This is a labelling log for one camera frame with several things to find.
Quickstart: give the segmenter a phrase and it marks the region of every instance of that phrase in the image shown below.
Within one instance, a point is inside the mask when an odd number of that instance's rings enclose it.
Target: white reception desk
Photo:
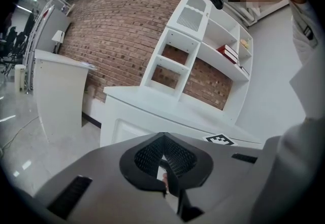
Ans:
[[[81,129],[81,110],[88,70],[71,58],[35,51],[34,95],[41,125],[49,141],[75,135]]]

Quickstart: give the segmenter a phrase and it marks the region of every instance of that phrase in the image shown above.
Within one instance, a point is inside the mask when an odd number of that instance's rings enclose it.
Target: black strip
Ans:
[[[92,117],[88,116],[84,112],[82,112],[82,117],[89,121],[90,123],[94,124],[95,126],[102,128],[102,123],[99,123],[97,120],[93,119]]]
[[[92,179],[88,177],[77,176],[47,209],[58,217],[67,219],[91,182]]]
[[[255,164],[256,160],[257,160],[257,157],[244,155],[244,154],[240,154],[240,153],[233,154],[232,158],[240,160],[240,161],[248,162],[251,164]]]

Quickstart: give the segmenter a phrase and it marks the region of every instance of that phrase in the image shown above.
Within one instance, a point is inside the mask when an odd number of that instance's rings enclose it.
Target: cable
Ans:
[[[3,157],[4,156],[4,153],[5,153],[5,149],[8,149],[12,142],[14,141],[14,139],[16,138],[16,136],[19,134],[20,131],[22,131],[26,126],[28,126],[32,121],[34,121],[35,119],[39,118],[39,116],[33,118],[31,121],[29,121],[26,125],[24,125],[16,134],[15,136],[10,140],[8,141],[3,147],[0,147],[0,157]]]

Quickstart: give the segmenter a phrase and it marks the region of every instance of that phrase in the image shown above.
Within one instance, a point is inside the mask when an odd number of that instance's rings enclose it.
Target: white cylinder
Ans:
[[[25,83],[25,70],[26,70],[25,65],[22,64],[15,65],[15,92],[16,93],[20,92],[22,78]]]

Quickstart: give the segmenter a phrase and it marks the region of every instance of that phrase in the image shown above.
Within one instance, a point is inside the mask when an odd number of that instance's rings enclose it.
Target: book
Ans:
[[[235,58],[238,59],[238,53],[237,53],[236,51],[234,51],[233,48],[230,47],[229,45],[225,44],[225,45],[219,47],[219,48],[217,49],[217,51],[220,51],[220,50],[222,50],[222,49],[227,50],[227,51],[230,52],[230,53],[231,53]]]
[[[245,72],[249,76],[249,73],[247,72],[247,70],[245,70],[245,68],[243,66],[239,66],[239,68],[241,68],[242,71]]]
[[[224,57],[226,57],[228,60],[230,60],[233,64],[236,64],[238,59],[234,57],[230,52],[228,52],[226,49],[217,49],[218,52],[220,52]]]

